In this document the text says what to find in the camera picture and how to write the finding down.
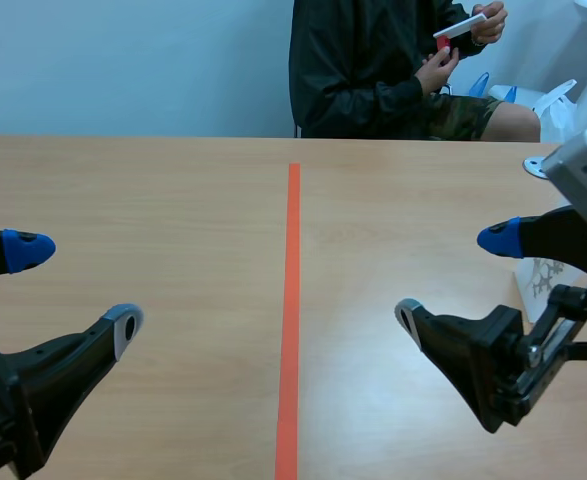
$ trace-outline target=white wall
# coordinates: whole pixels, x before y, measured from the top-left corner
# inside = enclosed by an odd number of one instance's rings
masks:
[[[0,133],[292,136],[291,0],[0,0]]]
[[[475,0],[462,0],[468,12]],[[484,72],[489,86],[518,85],[550,91],[575,78],[578,85],[569,95],[577,100],[587,82],[587,24],[573,0],[504,0],[509,17],[499,43],[480,55],[464,60],[454,72],[454,92],[468,93]]]

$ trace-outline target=black jacket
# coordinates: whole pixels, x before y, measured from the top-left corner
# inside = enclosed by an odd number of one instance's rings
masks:
[[[295,0],[291,106],[305,137],[394,138],[423,95],[433,34],[468,18],[452,0]],[[481,47],[455,38],[463,56]]]

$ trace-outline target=table surface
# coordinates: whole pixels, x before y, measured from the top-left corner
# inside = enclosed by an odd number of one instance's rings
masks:
[[[472,318],[519,305],[514,262],[475,237],[556,205],[521,167],[550,151],[0,137],[0,228],[58,244],[46,265],[0,277],[0,351],[82,331],[116,303],[147,316],[36,478],[273,479],[300,162],[299,478],[587,480],[587,364],[490,435],[393,316],[407,296]]]

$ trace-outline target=person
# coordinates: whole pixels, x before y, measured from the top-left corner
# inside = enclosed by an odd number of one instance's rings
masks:
[[[540,141],[531,110],[440,94],[461,59],[502,37],[502,2],[439,52],[433,34],[469,15],[452,0],[295,0],[289,57],[303,137]]]

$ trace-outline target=red object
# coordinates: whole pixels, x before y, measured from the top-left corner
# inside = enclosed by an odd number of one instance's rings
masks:
[[[280,399],[275,444],[275,480],[298,480],[300,377],[300,164],[289,165],[284,260],[284,318]]]
[[[438,37],[438,39],[437,39],[437,51],[439,52],[444,47],[451,47],[451,40],[449,40],[449,37],[447,37],[447,36]]]

